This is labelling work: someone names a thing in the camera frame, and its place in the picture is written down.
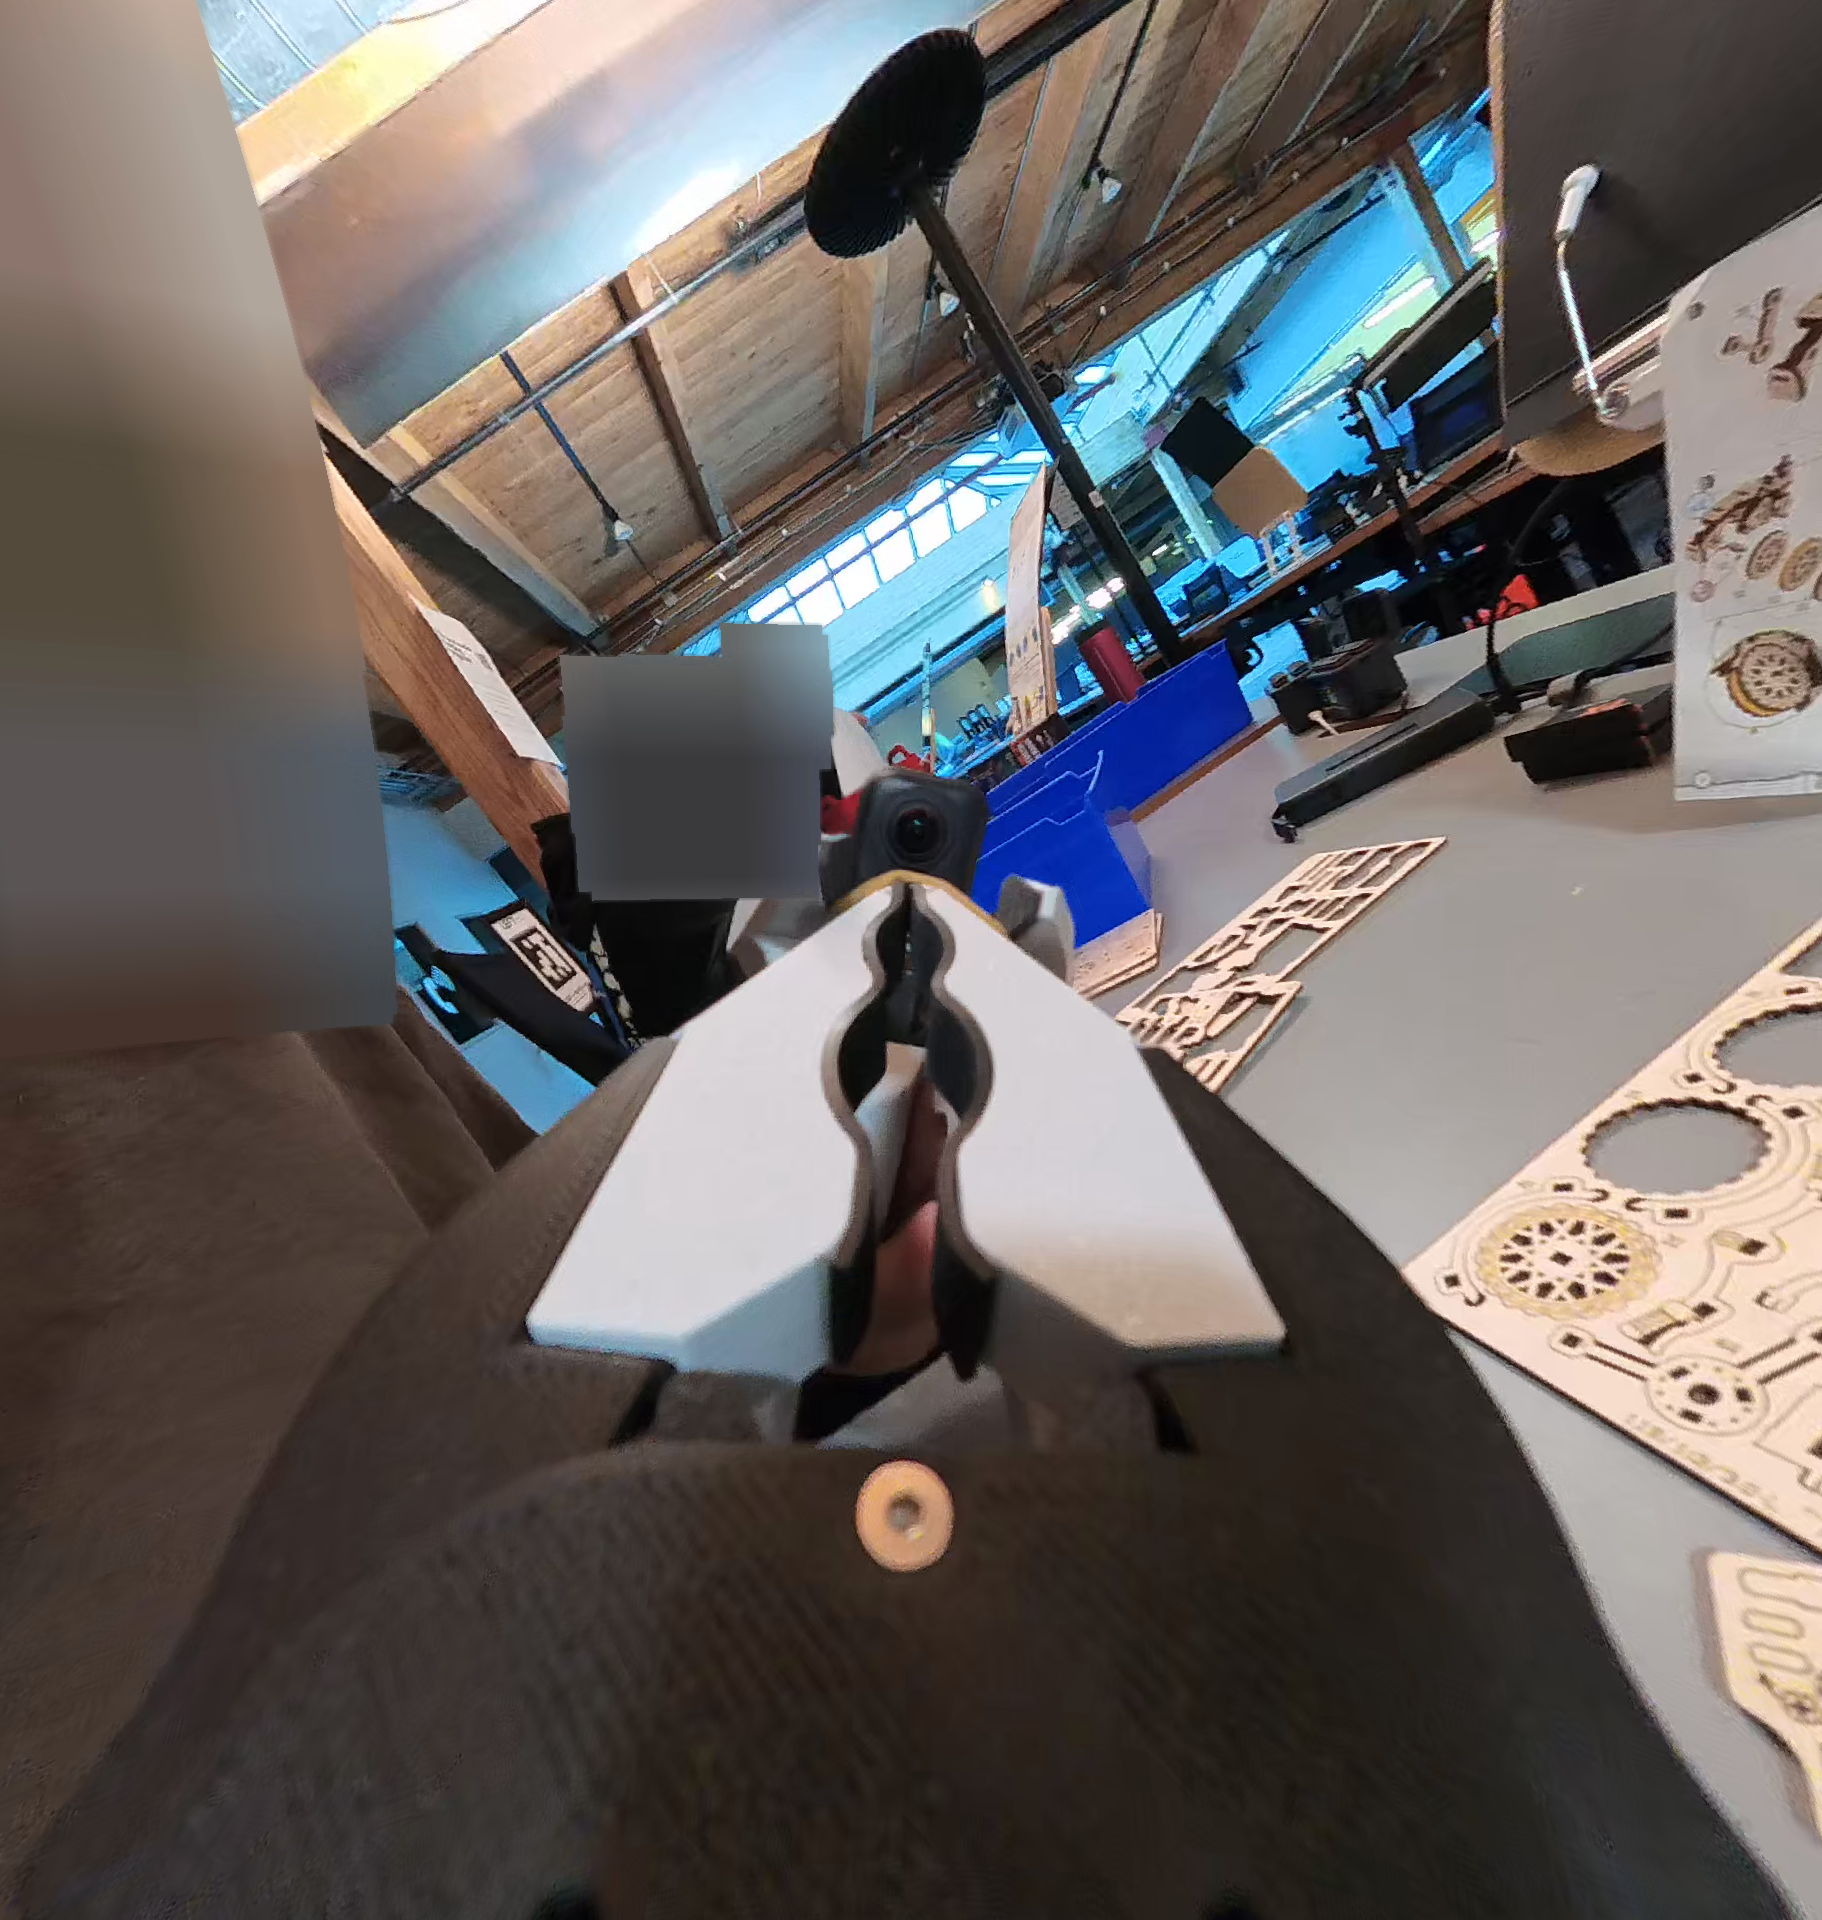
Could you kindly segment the white paper notice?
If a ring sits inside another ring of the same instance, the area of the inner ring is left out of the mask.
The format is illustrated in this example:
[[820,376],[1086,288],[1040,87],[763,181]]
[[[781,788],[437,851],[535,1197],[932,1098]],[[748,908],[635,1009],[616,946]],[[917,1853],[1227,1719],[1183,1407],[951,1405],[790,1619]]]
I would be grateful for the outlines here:
[[538,721],[516,699],[504,670],[495,664],[489,649],[470,632],[470,628],[443,610],[418,601],[418,612],[443,646],[443,655],[461,672],[464,681],[489,714],[495,730],[509,750],[525,762],[563,769],[561,758],[552,742],[541,732]]

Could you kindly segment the wooden puzzle frame sheet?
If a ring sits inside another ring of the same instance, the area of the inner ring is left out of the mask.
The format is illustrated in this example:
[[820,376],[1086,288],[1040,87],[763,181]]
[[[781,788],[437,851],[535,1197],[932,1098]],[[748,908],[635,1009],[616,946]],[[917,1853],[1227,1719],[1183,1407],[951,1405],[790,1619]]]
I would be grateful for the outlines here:
[[1447,837],[1393,840],[1319,853],[1183,953],[1148,989],[1173,970],[1211,967],[1292,977],[1303,983],[1303,970],[1315,955],[1447,841]]

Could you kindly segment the black box with red label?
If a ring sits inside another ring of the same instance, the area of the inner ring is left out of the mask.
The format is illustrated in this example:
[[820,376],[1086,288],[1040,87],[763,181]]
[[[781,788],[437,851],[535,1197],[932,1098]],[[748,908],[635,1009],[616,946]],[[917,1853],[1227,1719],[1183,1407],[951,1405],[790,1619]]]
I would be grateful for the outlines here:
[[1659,765],[1673,746],[1673,686],[1611,689],[1511,730],[1506,754],[1536,784]]

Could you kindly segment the small slotted wooden piece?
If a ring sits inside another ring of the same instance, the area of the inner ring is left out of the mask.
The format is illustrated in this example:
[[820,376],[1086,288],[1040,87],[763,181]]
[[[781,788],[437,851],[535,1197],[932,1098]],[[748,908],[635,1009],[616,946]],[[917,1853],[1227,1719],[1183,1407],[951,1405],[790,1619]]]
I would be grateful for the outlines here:
[[1822,1566],[1713,1551],[1704,1571],[1725,1691],[1798,1765],[1822,1839]]

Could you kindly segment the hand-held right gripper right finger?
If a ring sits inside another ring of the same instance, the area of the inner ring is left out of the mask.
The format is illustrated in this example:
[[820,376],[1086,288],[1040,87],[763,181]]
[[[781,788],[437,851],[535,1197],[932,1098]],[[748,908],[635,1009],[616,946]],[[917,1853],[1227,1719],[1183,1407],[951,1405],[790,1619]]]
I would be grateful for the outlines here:
[[1269,1357],[1285,1321],[1153,1062],[936,885],[916,889],[925,1069],[951,1126],[932,1304],[969,1379]]

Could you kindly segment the black document holder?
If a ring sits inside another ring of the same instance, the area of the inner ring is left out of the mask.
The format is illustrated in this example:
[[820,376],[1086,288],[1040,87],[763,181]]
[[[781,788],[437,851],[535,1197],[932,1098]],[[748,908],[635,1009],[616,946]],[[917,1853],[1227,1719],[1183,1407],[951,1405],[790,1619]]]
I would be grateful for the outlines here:
[[1557,281],[1569,240],[1596,352],[1691,279],[1822,201],[1822,1],[1498,1],[1491,12],[1508,444],[1587,408]]

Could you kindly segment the stack of wooden sheets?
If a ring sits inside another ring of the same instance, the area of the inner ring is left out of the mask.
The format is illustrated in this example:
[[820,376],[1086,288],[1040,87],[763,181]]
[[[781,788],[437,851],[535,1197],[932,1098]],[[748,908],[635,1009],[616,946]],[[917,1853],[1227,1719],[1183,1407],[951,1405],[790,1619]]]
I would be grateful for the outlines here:
[[1068,985],[1086,999],[1103,996],[1159,964],[1165,914],[1148,908],[1112,930],[1080,942],[1073,953]]

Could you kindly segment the background computer monitor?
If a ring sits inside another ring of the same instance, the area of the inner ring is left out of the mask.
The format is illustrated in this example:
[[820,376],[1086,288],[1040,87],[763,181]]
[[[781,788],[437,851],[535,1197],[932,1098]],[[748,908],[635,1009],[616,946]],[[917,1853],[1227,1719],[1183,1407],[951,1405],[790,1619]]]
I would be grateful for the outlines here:
[[1373,419],[1393,430],[1411,475],[1427,475],[1498,423],[1498,281],[1480,262],[1355,378]]

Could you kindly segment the person's left hand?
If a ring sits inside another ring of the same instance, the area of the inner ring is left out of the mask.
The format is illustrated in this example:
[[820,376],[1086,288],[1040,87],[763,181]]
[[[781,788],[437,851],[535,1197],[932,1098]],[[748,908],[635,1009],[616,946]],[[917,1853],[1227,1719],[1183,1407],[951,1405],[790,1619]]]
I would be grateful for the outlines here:
[[861,1378],[914,1372],[939,1350],[932,1261],[939,1229],[939,1165],[947,1123],[925,1079],[914,1084],[898,1169],[872,1268],[866,1328],[847,1362]]

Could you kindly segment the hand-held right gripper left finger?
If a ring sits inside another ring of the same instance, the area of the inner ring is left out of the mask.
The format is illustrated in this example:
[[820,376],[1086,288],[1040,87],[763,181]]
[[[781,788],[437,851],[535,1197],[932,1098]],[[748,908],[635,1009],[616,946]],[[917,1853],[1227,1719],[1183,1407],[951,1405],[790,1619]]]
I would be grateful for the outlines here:
[[688,1022],[571,1229],[535,1343],[802,1382],[866,1345],[916,1108],[883,1034],[903,882]]

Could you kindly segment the large blue plastic bin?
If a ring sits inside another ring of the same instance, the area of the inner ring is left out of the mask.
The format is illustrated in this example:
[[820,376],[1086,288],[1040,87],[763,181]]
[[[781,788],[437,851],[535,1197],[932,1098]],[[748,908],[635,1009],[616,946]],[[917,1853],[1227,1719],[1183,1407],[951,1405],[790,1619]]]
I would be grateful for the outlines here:
[[996,782],[993,819],[1014,824],[1021,810],[1065,799],[1092,799],[1103,814],[1134,811],[1252,726],[1235,649],[1220,639]]

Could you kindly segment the black gadget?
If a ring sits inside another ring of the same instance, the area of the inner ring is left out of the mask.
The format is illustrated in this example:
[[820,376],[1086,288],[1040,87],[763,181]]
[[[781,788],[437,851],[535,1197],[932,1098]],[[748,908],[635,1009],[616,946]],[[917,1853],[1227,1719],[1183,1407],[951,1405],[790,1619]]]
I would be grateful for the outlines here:
[[1288,732],[1353,732],[1409,706],[1405,668],[1383,639],[1307,628],[1305,654],[1268,683]]

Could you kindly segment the flat black device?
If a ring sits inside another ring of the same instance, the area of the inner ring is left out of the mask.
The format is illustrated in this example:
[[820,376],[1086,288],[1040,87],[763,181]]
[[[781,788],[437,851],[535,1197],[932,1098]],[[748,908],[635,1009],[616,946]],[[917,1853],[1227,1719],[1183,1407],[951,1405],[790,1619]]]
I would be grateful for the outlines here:
[[1492,732],[1487,699],[1474,689],[1446,689],[1353,747],[1279,782],[1269,827],[1282,841],[1298,841],[1303,827]]

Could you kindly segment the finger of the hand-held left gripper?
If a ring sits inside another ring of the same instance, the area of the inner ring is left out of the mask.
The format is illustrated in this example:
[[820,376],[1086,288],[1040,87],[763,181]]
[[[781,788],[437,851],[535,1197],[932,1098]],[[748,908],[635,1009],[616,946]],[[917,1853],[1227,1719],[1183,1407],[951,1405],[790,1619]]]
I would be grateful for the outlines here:
[[1061,887],[1005,877],[994,903],[1002,930],[1055,979],[1069,979],[1076,953],[1074,916]]
[[814,937],[828,919],[822,897],[737,899],[733,906],[733,969],[740,979],[763,972]]

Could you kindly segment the wooden post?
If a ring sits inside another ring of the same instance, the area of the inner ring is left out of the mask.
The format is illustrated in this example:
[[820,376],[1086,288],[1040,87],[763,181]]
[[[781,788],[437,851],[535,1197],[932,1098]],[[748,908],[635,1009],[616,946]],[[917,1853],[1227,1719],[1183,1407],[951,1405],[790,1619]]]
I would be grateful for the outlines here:
[[401,551],[328,456],[323,474],[372,670],[532,879],[542,881],[535,824],[563,811],[568,795],[561,773],[515,752],[492,706],[427,618],[418,580]]

